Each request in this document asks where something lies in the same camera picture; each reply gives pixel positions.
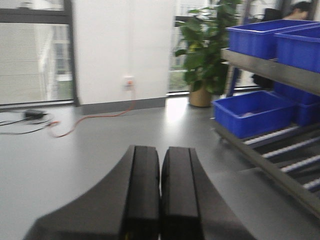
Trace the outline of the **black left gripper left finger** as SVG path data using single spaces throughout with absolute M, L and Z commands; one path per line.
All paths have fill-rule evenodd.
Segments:
M 95 186 L 38 218 L 25 240 L 157 240 L 160 166 L 155 147 L 131 145 Z

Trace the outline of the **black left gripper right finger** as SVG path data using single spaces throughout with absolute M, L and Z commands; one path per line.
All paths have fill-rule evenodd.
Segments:
M 253 240 L 193 148 L 169 147 L 161 173 L 163 240 Z

